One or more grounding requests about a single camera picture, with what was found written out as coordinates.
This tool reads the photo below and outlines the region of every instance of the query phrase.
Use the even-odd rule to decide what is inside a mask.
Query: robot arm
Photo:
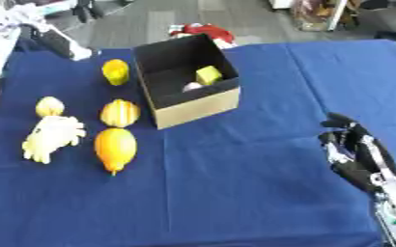
[[[16,5],[9,10],[0,10],[0,78],[19,38],[21,26],[30,26],[32,39],[62,57],[74,61],[91,57],[94,54],[92,49],[82,47],[44,19],[48,14],[82,9],[79,3],[78,0],[68,0],[45,6]]]
[[[371,197],[374,215],[383,232],[383,245],[396,247],[396,163],[384,146],[362,125],[329,113],[321,134],[332,170]]]

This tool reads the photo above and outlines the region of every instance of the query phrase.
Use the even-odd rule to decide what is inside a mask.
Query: gray carpet
[[[80,24],[70,14],[52,21],[68,35],[93,47],[133,47],[167,39],[168,26],[213,23],[232,31],[239,44],[283,41],[371,39],[377,30],[396,31],[396,7],[360,15],[352,30],[302,32],[288,11],[271,12],[267,0],[135,0],[122,8],[102,2],[107,17]]]

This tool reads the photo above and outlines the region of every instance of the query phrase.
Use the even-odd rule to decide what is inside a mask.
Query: toy fruit
[[[98,134],[95,151],[105,169],[115,176],[136,154],[135,137],[123,128],[108,128]]]
[[[41,118],[46,116],[60,116],[64,110],[65,105],[63,102],[53,96],[42,98],[36,105],[36,113]]]
[[[103,107],[100,120],[108,126],[126,127],[135,123],[139,115],[138,106],[129,101],[115,99]]]
[[[101,70],[111,85],[119,86],[128,81],[128,65],[125,61],[110,60],[103,65]]]
[[[191,91],[194,89],[200,89],[203,85],[199,84],[198,82],[190,82],[183,87],[183,92]]]
[[[203,86],[209,86],[222,79],[222,74],[214,66],[207,66],[196,71],[196,81]]]

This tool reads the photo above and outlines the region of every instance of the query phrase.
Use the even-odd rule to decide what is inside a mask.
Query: red object
[[[177,34],[207,34],[212,39],[222,39],[228,43],[233,43],[234,36],[230,31],[227,31],[223,28],[214,26],[212,24],[206,24],[202,26],[196,26],[193,24],[186,24],[182,31],[174,31],[171,33],[172,36]]]

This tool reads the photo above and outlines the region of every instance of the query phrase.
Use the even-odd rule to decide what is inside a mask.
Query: cardboard box
[[[235,109],[239,76],[207,35],[146,44],[134,49],[141,86],[158,129]],[[215,66],[223,80],[183,93],[196,70]]]

